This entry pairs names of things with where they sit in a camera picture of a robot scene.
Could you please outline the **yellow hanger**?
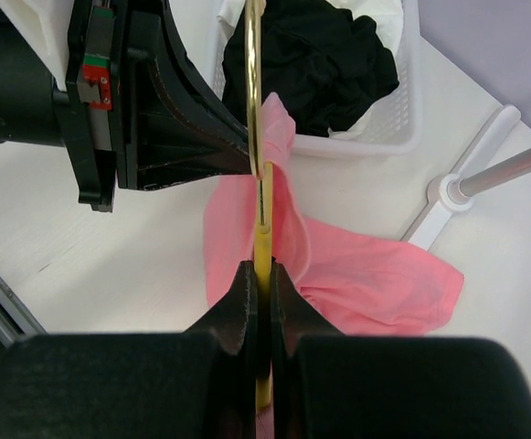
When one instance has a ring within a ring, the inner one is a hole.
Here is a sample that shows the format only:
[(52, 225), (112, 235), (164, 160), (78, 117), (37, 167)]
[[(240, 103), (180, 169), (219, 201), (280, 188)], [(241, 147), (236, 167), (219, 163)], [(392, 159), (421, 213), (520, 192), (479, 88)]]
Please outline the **yellow hanger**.
[(261, 16), (263, 1), (245, 3), (246, 113), (251, 172), (256, 181), (256, 215), (253, 265), (257, 281), (258, 347), (256, 371), (256, 409), (271, 406), (271, 273), (273, 169), (264, 160), (261, 123)]

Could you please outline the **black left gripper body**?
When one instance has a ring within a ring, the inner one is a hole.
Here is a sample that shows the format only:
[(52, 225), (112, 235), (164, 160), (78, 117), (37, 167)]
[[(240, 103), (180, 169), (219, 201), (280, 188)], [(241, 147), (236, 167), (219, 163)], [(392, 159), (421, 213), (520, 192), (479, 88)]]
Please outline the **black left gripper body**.
[(104, 213), (126, 178), (121, 68), (128, 12), (127, 1), (77, 1), (69, 21), (63, 140), (79, 203)]

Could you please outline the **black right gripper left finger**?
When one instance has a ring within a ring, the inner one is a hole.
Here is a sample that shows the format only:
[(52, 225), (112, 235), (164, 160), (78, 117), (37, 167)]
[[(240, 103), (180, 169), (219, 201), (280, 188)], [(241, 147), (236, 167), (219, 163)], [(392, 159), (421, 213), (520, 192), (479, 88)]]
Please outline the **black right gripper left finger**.
[(242, 262), (184, 332), (18, 341), (0, 358), (0, 438), (252, 438), (256, 335)]

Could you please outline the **pink t shirt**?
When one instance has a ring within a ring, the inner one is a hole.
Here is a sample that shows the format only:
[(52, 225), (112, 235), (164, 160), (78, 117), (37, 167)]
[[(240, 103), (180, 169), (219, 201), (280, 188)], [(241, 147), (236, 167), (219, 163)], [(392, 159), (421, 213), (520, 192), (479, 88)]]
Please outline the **pink t shirt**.
[[(464, 278), (422, 249), (304, 216), (289, 171), (296, 124), (281, 98), (262, 106), (264, 157), (273, 170), (273, 254), (298, 293), (349, 336), (423, 336), (451, 319)], [(253, 256), (256, 181), (225, 176), (204, 212), (207, 301), (230, 288)]]

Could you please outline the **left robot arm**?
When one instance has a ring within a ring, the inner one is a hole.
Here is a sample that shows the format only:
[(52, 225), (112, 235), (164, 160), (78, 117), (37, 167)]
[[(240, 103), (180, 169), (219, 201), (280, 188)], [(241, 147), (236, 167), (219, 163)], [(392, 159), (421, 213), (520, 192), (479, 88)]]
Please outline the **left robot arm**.
[(0, 1), (0, 144), (66, 149), (79, 201), (251, 171), (166, 1)]

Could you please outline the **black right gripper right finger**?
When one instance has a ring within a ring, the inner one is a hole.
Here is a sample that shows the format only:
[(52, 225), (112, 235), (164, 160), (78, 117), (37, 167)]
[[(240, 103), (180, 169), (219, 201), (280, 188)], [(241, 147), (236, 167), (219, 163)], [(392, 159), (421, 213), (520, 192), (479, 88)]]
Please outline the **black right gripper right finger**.
[(502, 345), (341, 333), (271, 274), (278, 438), (531, 438), (531, 390)]

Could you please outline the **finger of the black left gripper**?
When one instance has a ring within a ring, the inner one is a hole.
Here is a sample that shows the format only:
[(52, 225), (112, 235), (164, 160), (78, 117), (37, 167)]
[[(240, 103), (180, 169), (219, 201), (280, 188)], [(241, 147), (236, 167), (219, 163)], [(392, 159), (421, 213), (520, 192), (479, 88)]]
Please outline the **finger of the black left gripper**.
[(120, 80), (121, 188), (153, 191), (251, 172), (248, 133), (186, 53), (166, 1), (130, 1)]

